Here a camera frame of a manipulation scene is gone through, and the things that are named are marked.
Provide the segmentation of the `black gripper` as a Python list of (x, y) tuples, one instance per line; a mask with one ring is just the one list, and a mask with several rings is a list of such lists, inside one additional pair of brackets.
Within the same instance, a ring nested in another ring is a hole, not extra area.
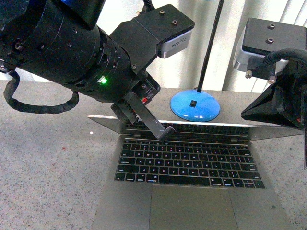
[(143, 104), (161, 89), (146, 70), (157, 57), (158, 41), (147, 32), (124, 31), (113, 32), (103, 45), (94, 98), (113, 103), (111, 109), (123, 123), (134, 124), (139, 116), (156, 139), (164, 141), (175, 132), (174, 128), (165, 128)]

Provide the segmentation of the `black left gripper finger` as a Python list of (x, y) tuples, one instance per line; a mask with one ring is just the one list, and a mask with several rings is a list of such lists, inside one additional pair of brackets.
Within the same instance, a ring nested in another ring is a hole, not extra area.
[(298, 61), (290, 61), (277, 74), (276, 82), (243, 110), (241, 117), (245, 120), (303, 130), (301, 96), (306, 91), (307, 65)]

